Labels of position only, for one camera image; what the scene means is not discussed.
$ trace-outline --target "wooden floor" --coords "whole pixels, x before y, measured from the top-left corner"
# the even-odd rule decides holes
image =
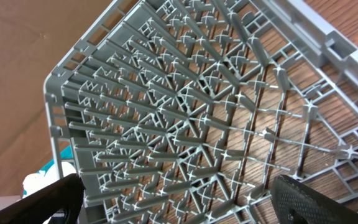
[[[306,2],[358,45],[358,1]],[[0,196],[21,194],[24,177],[52,158],[43,81],[108,4],[108,0],[0,0]],[[269,103],[261,102],[266,107]],[[343,122],[337,116],[331,119]],[[290,119],[283,122],[294,125]],[[280,133],[297,138],[291,134],[290,128]]]

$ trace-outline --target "textured black grip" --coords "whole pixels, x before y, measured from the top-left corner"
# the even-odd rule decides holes
[[[358,223],[357,212],[286,175],[274,178],[272,203],[280,224]]]
[[[0,211],[1,224],[43,223],[62,210],[65,223],[76,223],[83,204],[85,187],[78,174],[66,177]]]

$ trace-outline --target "white object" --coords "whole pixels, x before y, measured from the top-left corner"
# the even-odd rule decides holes
[[[69,162],[62,162],[63,175],[75,174],[76,170]],[[58,180],[57,167],[53,164],[49,170],[45,173],[40,174],[29,174],[23,181],[23,188],[27,192],[23,198],[33,194],[34,192],[56,182]]]

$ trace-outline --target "teal object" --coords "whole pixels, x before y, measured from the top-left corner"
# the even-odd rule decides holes
[[[62,159],[72,159],[73,158],[73,152],[71,151],[71,147],[67,146],[61,153],[60,153],[60,157]],[[38,174],[40,174],[40,171],[44,171],[44,174],[47,173],[47,171],[49,170],[49,168],[54,165],[55,161],[51,160],[49,161],[45,166],[43,166],[40,170],[38,170]]]

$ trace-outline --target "gray plastic rack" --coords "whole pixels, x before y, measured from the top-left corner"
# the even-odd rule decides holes
[[[358,144],[347,140],[358,142],[358,124],[338,131],[320,111],[336,96],[358,119],[358,48],[306,3],[149,0],[130,10],[121,4],[128,2],[109,5],[44,85],[59,175],[59,141],[68,141],[86,186],[80,222],[272,222],[273,211],[259,208],[269,207],[269,180],[277,174],[308,182],[333,172],[348,191],[338,202],[358,198],[350,185],[358,179]],[[121,21],[107,26],[118,14]],[[262,38],[270,30],[283,45],[267,49]],[[300,61],[319,77],[307,86],[290,76]],[[344,81],[356,97],[338,85]],[[262,106],[262,92],[277,95],[276,108]],[[303,102],[297,112],[285,106],[289,95]],[[238,113],[244,119],[235,125]],[[256,125],[264,113],[273,125]],[[280,134],[283,119],[303,123],[300,139]],[[333,136],[333,147],[309,141],[313,125]],[[238,147],[227,144],[234,135],[242,139]],[[253,153],[255,139],[256,147],[267,146],[264,153]],[[285,150],[293,165],[275,158]],[[314,162],[332,163],[306,170],[312,152],[320,153]],[[251,163],[259,168],[246,168]],[[346,177],[339,171],[345,165],[352,169]],[[247,179],[256,172],[257,179]]]

